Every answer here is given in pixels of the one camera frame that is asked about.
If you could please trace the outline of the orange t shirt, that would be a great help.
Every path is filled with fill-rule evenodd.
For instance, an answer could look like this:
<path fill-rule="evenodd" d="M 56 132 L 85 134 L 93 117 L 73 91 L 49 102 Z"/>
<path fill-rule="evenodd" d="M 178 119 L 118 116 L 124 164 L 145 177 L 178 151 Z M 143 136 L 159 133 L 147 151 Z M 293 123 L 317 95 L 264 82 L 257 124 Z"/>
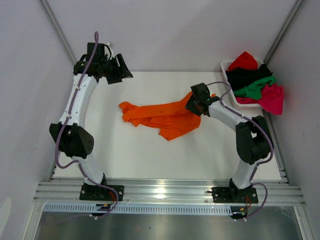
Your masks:
<path fill-rule="evenodd" d="M 167 141 L 182 137 L 201 125 L 201 117 L 185 108 L 192 96 L 189 92 L 183 99 L 157 105 L 133 105 L 127 101 L 119 104 L 124 122 L 138 127 L 143 125 L 158 129 L 158 134 Z"/>

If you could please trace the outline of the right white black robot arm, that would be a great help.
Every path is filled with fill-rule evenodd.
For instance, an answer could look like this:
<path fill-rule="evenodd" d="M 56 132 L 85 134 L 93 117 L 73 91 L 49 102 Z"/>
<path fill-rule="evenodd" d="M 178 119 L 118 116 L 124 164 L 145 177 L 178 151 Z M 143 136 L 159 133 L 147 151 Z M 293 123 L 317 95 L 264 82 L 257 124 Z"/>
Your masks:
<path fill-rule="evenodd" d="M 205 83 L 193 85 L 190 89 L 186 110 L 197 116 L 216 119 L 235 132 L 239 164 L 228 187 L 212 188 L 213 201 L 216 203 L 218 198 L 229 203 L 242 201 L 253 194 L 252 180 L 258 167 L 270 162 L 274 155 L 266 119 L 261 115 L 250 118 L 225 103 L 222 96 L 211 96 Z"/>

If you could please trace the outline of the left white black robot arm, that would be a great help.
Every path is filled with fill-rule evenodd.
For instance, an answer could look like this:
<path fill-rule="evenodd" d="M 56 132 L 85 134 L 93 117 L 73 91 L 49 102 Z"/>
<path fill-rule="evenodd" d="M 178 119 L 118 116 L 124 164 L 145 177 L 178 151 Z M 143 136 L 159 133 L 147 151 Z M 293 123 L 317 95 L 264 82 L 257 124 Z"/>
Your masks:
<path fill-rule="evenodd" d="M 103 184 L 105 174 L 93 156 L 94 137 L 85 127 L 89 103 L 100 79 L 105 78 L 111 85 L 132 77 L 122 54 L 114 54 L 110 42 L 89 42 L 86 54 L 73 67 L 72 90 L 65 110 L 58 123 L 49 126 L 56 166 L 67 169 L 77 165 L 97 200 L 105 199 L 109 188 Z"/>

